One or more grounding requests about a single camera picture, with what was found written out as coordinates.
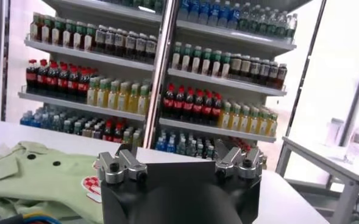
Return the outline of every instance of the white table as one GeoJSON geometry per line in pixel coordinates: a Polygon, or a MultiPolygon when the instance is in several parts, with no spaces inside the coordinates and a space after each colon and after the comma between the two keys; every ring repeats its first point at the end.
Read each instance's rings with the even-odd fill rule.
{"type": "MultiPolygon", "coordinates": [[[[0,145],[13,147],[19,141],[35,141],[66,153],[83,153],[94,156],[99,152],[106,151],[115,153],[119,146],[112,142],[0,122],[0,145]]],[[[142,163],[204,161],[189,156],[142,148],[138,149],[137,159],[142,163]]],[[[280,175],[266,170],[263,172],[261,182],[259,215],[254,223],[322,224],[328,223],[328,221],[280,175]]]]}
{"type": "Polygon", "coordinates": [[[359,159],[357,159],[354,164],[343,162],[343,156],[346,152],[345,147],[329,147],[311,141],[295,141],[287,137],[283,137],[282,139],[284,140],[284,145],[276,172],[282,177],[284,176],[290,154],[293,151],[329,174],[342,180],[344,189],[339,198],[338,206],[333,214],[331,223],[349,223],[359,194],[359,159]]]}

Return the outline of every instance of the blue cable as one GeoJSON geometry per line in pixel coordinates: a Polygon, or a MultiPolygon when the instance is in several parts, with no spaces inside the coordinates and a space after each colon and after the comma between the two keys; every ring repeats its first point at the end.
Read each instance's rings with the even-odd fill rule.
{"type": "Polygon", "coordinates": [[[31,222],[36,222],[36,221],[47,221],[49,223],[53,223],[53,224],[61,224],[59,221],[57,221],[56,219],[53,219],[51,217],[48,216],[34,216],[34,217],[30,217],[27,219],[23,220],[24,224],[28,224],[31,222]]]}

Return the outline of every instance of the light green fabric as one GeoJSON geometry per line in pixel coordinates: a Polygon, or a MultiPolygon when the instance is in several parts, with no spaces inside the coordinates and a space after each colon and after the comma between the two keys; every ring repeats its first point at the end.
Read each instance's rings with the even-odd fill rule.
{"type": "Polygon", "coordinates": [[[82,180],[95,176],[93,156],[70,155],[35,142],[20,142],[0,157],[0,216],[43,211],[56,218],[80,215],[103,223],[102,205],[87,197],[82,180]],[[27,156],[34,154],[35,159],[27,156]]]}

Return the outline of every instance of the shelf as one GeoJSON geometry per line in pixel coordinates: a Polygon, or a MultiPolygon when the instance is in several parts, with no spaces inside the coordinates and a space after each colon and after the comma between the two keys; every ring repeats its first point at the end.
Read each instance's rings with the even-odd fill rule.
{"type": "Polygon", "coordinates": [[[34,101],[38,101],[38,102],[58,105],[61,107],[68,107],[68,108],[73,108],[73,109],[77,109],[77,110],[90,111],[90,112],[106,114],[106,115],[110,115],[110,116],[124,117],[127,119],[136,120],[136,121],[144,121],[144,118],[145,118],[144,115],[140,115],[140,114],[133,114],[133,113],[128,113],[128,112],[124,112],[124,111],[111,110],[108,108],[94,107],[94,106],[90,106],[90,105],[83,104],[83,103],[77,103],[77,102],[67,101],[67,100],[63,100],[63,99],[57,99],[54,97],[41,96],[41,95],[37,95],[37,94],[27,93],[25,91],[19,92],[18,95],[22,99],[34,100],[34,101]]]}
{"type": "Polygon", "coordinates": [[[94,61],[100,61],[100,62],[109,63],[109,64],[113,64],[113,65],[120,65],[123,67],[135,68],[135,69],[140,69],[140,70],[144,70],[144,71],[152,71],[154,69],[153,65],[149,65],[149,64],[145,64],[145,63],[141,63],[141,62],[137,62],[137,61],[131,61],[131,60],[128,60],[125,58],[111,57],[108,55],[97,54],[94,52],[79,51],[79,50],[74,50],[74,49],[67,48],[67,47],[45,44],[45,43],[32,41],[32,40],[28,40],[28,39],[25,40],[25,45],[35,48],[35,49],[38,49],[38,50],[41,50],[41,51],[50,52],[50,53],[58,53],[58,54],[70,55],[73,57],[86,58],[86,59],[90,59],[90,60],[94,60],[94,61]]]}
{"type": "Polygon", "coordinates": [[[228,87],[232,87],[232,88],[244,89],[244,90],[249,90],[249,91],[253,91],[253,92],[257,92],[257,93],[263,93],[263,94],[266,94],[269,96],[284,96],[284,95],[286,95],[286,92],[277,90],[277,89],[267,88],[264,86],[251,84],[251,83],[247,83],[247,82],[242,82],[242,81],[236,81],[236,80],[232,80],[232,79],[215,78],[215,77],[211,77],[211,76],[207,76],[207,75],[200,75],[200,74],[181,71],[181,70],[177,70],[177,69],[171,69],[171,68],[168,69],[168,74],[171,76],[181,77],[181,78],[185,78],[185,79],[198,80],[198,81],[207,82],[207,83],[214,83],[216,85],[228,86],[228,87]]]}
{"type": "Polygon", "coordinates": [[[263,141],[263,142],[274,142],[275,138],[263,136],[263,135],[254,135],[240,131],[232,131],[226,130],[222,128],[210,127],[206,125],[199,125],[199,124],[192,124],[188,122],[182,121],[175,121],[172,119],[160,118],[159,123],[161,125],[167,125],[176,128],[183,128],[187,130],[194,130],[194,131],[201,131],[205,133],[211,133],[216,135],[224,135],[224,136],[231,136],[236,138],[244,138],[249,140],[256,140],[256,141],[263,141]]]}

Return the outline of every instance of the table surface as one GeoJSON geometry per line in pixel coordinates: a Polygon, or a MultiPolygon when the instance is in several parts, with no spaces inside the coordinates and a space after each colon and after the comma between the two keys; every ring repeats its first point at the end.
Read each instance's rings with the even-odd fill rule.
{"type": "Polygon", "coordinates": [[[293,146],[290,148],[292,151],[304,152],[319,162],[324,163],[359,182],[359,158],[357,158],[353,164],[343,162],[346,147],[326,146],[320,142],[298,141],[297,139],[287,137],[283,137],[282,139],[288,145],[293,146]]]}
{"type": "MultiPolygon", "coordinates": [[[[35,141],[66,153],[96,156],[99,152],[115,153],[119,144],[66,135],[55,131],[0,122],[0,145],[11,148],[19,141],[35,141]]],[[[203,159],[175,155],[149,149],[138,149],[137,159],[142,163],[194,162],[203,159]]],[[[260,189],[259,215],[256,224],[264,223],[328,223],[280,175],[264,170],[260,189]]]]}

